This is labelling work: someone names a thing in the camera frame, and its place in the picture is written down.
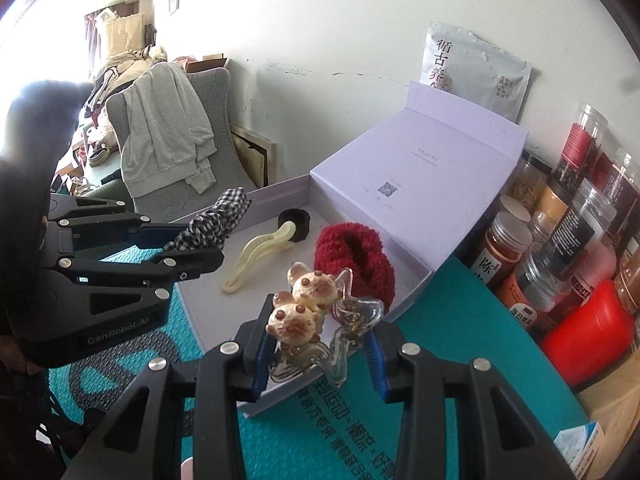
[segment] box lid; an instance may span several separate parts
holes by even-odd
[[[412,82],[401,112],[311,176],[437,270],[498,194],[526,138],[485,108]]]

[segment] open box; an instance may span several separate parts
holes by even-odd
[[[309,175],[249,193],[253,203],[225,243],[223,265],[178,285],[200,347],[207,351],[232,339],[241,323],[257,317],[267,294],[288,289],[286,272],[293,261],[312,266],[322,227],[342,221],[360,222],[380,234],[396,272],[396,296],[386,319],[396,319],[500,191],[526,136],[516,124],[482,107],[412,83],[401,112]],[[311,216],[306,240],[259,260],[238,292],[222,293],[244,245],[274,232],[279,213],[289,208],[304,208]],[[328,317],[321,335],[325,342],[335,328]],[[241,410],[254,415],[290,396],[319,377],[316,368],[287,383],[270,382],[257,403]]]

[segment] red fuzzy scrunchie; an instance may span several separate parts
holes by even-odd
[[[353,270],[356,297],[382,300],[388,312],[396,294],[394,268],[382,252],[377,232],[362,224],[343,223],[322,229],[316,242],[314,269],[338,275],[341,269]]]

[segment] black and white gingham fabric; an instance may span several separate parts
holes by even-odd
[[[227,189],[211,209],[191,220],[173,242],[164,246],[164,250],[222,249],[250,205],[251,199],[247,198],[244,189]]]

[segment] gray sweatshirt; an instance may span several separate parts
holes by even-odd
[[[130,134],[122,147],[122,179],[132,197],[184,179],[203,193],[216,179],[216,152],[202,103],[182,69],[159,63],[122,92]]]

